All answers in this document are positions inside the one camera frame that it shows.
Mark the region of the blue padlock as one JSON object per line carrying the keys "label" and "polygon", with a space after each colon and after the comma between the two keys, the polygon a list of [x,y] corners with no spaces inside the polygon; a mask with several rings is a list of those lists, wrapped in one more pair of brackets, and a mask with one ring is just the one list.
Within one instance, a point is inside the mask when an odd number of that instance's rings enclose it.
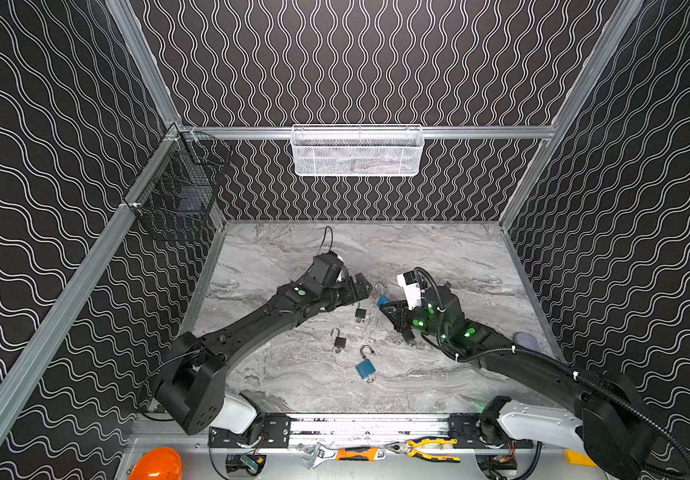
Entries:
{"label": "blue padlock", "polygon": [[369,345],[362,345],[359,349],[361,361],[356,365],[359,377],[366,383],[372,383],[375,379],[376,369],[368,358],[369,354],[374,354],[374,350]]}
{"label": "blue padlock", "polygon": [[377,282],[374,287],[374,295],[376,297],[376,306],[380,309],[383,305],[391,301],[390,289],[384,282]]}

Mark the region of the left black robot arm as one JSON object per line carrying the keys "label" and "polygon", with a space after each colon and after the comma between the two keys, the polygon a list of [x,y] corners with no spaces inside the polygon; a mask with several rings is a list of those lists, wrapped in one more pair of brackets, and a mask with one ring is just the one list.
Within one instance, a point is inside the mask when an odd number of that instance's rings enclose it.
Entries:
{"label": "left black robot arm", "polygon": [[259,308],[212,332],[179,335],[154,375],[153,398],[188,435],[208,427],[224,409],[226,378],[245,357],[308,319],[367,299],[372,284],[351,274],[334,252],[314,257],[297,279],[279,286]]}

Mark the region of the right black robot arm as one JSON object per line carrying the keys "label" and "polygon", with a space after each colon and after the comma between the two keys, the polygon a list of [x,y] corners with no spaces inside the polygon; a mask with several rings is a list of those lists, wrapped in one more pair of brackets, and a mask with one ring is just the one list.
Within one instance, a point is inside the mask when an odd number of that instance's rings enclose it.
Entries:
{"label": "right black robot arm", "polygon": [[404,337],[419,334],[450,360],[513,379],[558,404],[545,413],[500,395],[480,415],[488,444],[532,440],[587,455],[618,479],[690,479],[690,453],[650,415],[625,375],[575,368],[466,317],[446,287],[413,301],[379,300]]}

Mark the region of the black padlock top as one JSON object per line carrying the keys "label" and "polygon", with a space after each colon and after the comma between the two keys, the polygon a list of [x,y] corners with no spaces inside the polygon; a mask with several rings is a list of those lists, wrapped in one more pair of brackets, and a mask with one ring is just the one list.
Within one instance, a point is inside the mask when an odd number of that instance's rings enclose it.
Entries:
{"label": "black padlock top", "polygon": [[355,310],[355,319],[359,323],[363,323],[366,320],[367,310],[358,306]]}

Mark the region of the black padlock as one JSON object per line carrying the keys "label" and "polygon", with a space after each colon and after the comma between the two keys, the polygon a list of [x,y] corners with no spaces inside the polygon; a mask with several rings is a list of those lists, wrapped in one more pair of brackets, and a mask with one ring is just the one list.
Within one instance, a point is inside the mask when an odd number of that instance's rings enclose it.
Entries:
{"label": "black padlock", "polygon": [[330,331],[330,335],[334,338],[333,351],[335,353],[342,352],[347,345],[347,339],[341,335],[340,329],[333,328]]}
{"label": "black padlock", "polygon": [[363,323],[366,320],[367,310],[358,306],[355,310],[355,319],[359,323]]}

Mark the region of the black padlock middle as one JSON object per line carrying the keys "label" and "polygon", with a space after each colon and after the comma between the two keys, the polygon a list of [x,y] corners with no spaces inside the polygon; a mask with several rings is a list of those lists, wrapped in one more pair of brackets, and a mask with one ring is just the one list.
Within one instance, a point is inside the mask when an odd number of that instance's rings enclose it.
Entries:
{"label": "black padlock middle", "polygon": [[334,338],[333,351],[335,353],[342,352],[347,345],[347,339],[341,335],[340,329],[333,328],[330,331],[330,335]]}

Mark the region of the yellow tag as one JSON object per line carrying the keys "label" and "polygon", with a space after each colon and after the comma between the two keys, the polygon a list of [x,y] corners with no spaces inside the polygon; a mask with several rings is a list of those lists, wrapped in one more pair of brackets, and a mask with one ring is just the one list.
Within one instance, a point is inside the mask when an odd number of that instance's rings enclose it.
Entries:
{"label": "yellow tag", "polygon": [[564,449],[564,457],[569,465],[597,468],[598,465],[586,454]]}

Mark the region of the orange hard hat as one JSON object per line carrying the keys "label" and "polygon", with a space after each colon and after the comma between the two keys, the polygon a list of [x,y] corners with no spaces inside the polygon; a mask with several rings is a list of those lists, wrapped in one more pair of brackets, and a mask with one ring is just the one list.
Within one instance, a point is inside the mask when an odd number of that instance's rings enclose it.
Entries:
{"label": "orange hard hat", "polygon": [[145,453],[131,469],[129,480],[181,480],[183,463],[180,454],[170,447],[159,447]]}

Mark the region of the yellow handled pliers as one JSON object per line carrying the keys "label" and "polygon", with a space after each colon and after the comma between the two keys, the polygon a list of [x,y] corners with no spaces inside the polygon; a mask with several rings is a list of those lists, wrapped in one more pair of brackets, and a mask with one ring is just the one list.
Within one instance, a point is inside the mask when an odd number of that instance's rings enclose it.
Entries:
{"label": "yellow handled pliers", "polygon": [[395,442],[385,446],[388,452],[433,463],[460,463],[454,454],[455,439],[424,437],[416,440]]}

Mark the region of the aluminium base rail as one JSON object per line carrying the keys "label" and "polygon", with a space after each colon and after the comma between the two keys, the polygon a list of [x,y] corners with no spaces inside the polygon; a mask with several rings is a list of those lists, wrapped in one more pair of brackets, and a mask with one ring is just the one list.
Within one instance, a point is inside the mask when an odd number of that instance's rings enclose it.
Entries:
{"label": "aluminium base rail", "polygon": [[211,427],[208,446],[213,449],[270,449],[301,451],[321,443],[327,447],[382,446],[424,437],[455,439],[456,449],[506,451],[513,446],[530,449],[529,440],[502,438],[487,442],[477,414],[284,414],[262,413],[247,431],[236,434]]}

